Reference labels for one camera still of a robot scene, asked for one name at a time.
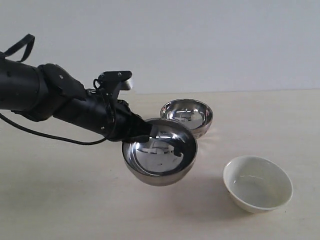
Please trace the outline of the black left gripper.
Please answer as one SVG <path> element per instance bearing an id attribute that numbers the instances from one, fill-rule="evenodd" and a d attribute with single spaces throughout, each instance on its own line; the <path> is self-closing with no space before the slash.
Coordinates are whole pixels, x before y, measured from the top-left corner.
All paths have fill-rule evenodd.
<path id="1" fill-rule="evenodd" d="M 106 100 L 107 117 L 111 120 L 104 137 L 111 142 L 146 143 L 152 136 L 153 126 L 129 108 L 124 100 Z"/>

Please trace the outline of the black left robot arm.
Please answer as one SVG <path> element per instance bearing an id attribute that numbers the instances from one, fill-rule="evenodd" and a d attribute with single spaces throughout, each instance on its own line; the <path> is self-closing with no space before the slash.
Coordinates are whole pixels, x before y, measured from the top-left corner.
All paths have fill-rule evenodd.
<path id="1" fill-rule="evenodd" d="M 94 79 L 93 89 L 86 89 L 57 64 L 34 67 L 2 59 L 0 108 L 34 122 L 54 117 L 111 142 L 147 142 L 156 127 L 118 99 L 120 91 L 130 90 L 131 77 L 129 70 L 105 71 Z"/>

